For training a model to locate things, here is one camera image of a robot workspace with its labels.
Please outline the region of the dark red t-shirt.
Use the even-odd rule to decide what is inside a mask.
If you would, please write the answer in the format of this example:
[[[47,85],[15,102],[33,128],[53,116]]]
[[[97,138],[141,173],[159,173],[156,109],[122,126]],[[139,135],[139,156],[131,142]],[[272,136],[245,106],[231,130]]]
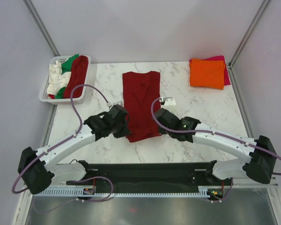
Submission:
[[[122,74],[122,80],[124,108],[129,114],[129,142],[159,136],[158,125],[152,118],[151,104],[160,97],[160,73],[127,72]]]

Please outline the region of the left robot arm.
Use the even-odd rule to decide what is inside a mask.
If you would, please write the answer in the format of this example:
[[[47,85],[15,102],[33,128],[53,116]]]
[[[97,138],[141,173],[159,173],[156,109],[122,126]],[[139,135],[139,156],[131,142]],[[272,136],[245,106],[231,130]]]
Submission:
[[[22,151],[18,165],[18,173],[26,189],[32,194],[46,190],[57,178],[53,169],[61,160],[110,134],[115,138],[129,135],[128,122],[128,111],[120,105],[113,105],[107,112],[89,116],[77,130],[50,146],[37,150],[27,147]]]

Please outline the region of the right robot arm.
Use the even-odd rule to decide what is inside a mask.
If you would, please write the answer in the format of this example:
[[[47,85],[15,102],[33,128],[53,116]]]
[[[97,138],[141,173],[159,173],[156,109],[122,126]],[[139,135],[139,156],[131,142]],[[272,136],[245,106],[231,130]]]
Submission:
[[[276,158],[269,138],[262,135],[259,139],[236,137],[191,117],[180,119],[163,108],[154,116],[162,135],[168,134],[181,142],[206,145],[235,156],[233,160],[209,162],[205,171],[209,184],[234,177],[248,177],[261,184],[270,183]]]

